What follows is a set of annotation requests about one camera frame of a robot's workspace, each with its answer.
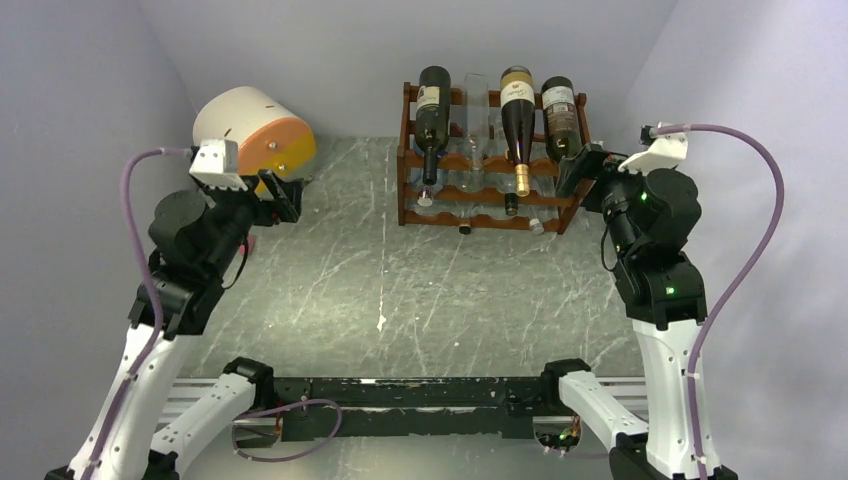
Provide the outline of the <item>gold foil wine bottle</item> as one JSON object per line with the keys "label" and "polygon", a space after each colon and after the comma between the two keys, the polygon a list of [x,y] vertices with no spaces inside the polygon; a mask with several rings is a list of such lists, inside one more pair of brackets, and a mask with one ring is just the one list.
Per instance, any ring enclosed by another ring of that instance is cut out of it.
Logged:
{"label": "gold foil wine bottle", "polygon": [[531,192],[529,161],[535,131],[535,90],[531,72],[524,66],[506,69],[500,80],[501,121],[520,198]]}

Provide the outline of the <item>clear glass bottle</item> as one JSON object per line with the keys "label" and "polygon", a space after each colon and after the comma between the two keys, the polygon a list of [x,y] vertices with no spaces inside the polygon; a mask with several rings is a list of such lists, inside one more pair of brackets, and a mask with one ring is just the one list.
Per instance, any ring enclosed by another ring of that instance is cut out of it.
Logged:
{"label": "clear glass bottle", "polygon": [[464,149],[471,170],[483,171],[489,146],[489,88],[487,78],[468,73],[463,81],[465,107]]}

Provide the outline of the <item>dark green wine bottle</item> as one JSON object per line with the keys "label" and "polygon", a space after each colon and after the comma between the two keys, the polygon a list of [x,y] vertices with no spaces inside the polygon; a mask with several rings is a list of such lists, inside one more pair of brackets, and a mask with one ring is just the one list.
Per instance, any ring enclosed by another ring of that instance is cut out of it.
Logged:
{"label": "dark green wine bottle", "polygon": [[442,66],[431,65],[419,76],[416,99],[415,143],[423,152],[422,182],[433,186],[438,180],[440,153],[449,141],[451,77]]}

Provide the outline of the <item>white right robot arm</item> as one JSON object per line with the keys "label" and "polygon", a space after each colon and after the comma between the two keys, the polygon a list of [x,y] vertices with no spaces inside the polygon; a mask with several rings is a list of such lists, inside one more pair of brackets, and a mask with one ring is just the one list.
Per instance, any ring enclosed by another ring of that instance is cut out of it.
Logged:
{"label": "white right robot arm", "polygon": [[670,167],[630,173],[588,144],[560,165],[556,193],[592,188],[583,208],[603,217],[612,241],[616,289],[642,357],[648,416],[640,419],[579,359],[548,363],[539,398],[550,413],[578,416],[603,443],[617,479],[731,479],[708,436],[694,343],[707,316],[704,281],[684,253],[700,218],[694,181]]}

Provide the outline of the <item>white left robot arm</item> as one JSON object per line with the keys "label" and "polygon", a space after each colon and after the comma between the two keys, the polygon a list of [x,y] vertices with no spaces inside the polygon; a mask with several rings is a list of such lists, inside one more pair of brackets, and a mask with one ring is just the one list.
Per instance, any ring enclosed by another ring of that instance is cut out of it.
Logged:
{"label": "white left robot arm", "polygon": [[188,353],[226,291],[225,273],[255,226],[298,221],[305,184],[263,170],[242,190],[198,186],[164,197],[148,233],[146,279],[128,318],[125,348],[107,400],[71,462],[52,479],[180,479],[234,418],[277,402],[273,370],[238,358],[212,391],[167,425],[160,415]]}

